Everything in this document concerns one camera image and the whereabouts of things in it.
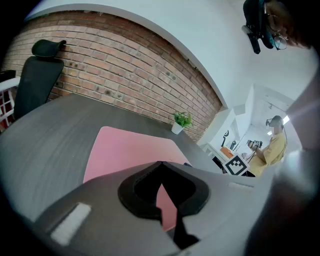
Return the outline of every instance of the man in yellow shirt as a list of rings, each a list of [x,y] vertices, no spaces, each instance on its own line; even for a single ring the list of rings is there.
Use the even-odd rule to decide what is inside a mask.
[[[246,174],[247,176],[260,177],[267,166],[276,164],[284,157],[287,140],[283,133],[283,119],[281,116],[276,115],[269,122],[269,126],[273,129],[273,137],[267,147],[260,150],[252,141],[248,143],[248,147],[255,153],[249,162],[250,169]]]

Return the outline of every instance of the black chair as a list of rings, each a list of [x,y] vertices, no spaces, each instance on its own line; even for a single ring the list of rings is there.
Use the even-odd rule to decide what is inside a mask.
[[[42,39],[32,47],[34,56],[25,61],[15,97],[13,116],[16,120],[47,102],[65,65],[55,56],[66,43]]]

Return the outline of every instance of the brick wall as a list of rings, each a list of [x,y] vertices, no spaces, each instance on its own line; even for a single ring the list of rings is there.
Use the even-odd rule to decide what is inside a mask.
[[[2,70],[17,70],[40,39],[66,40],[64,61],[50,99],[77,93],[172,124],[175,111],[190,112],[185,132],[198,141],[222,104],[203,75],[159,35],[104,13],[63,11],[25,24]]]

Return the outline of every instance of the chair headrest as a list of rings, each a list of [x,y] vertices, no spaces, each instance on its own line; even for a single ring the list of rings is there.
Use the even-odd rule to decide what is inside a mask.
[[[52,42],[49,40],[41,39],[33,45],[31,52],[37,57],[52,58],[56,56],[59,49],[66,43],[66,40],[62,40],[60,42]]]

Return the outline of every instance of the gray wooden table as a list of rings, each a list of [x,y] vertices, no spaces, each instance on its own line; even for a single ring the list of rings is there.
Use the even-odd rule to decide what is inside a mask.
[[[13,208],[34,221],[83,183],[101,127],[173,140],[197,169],[221,173],[184,132],[171,125],[71,94],[33,110],[0,135],[0,180]]]

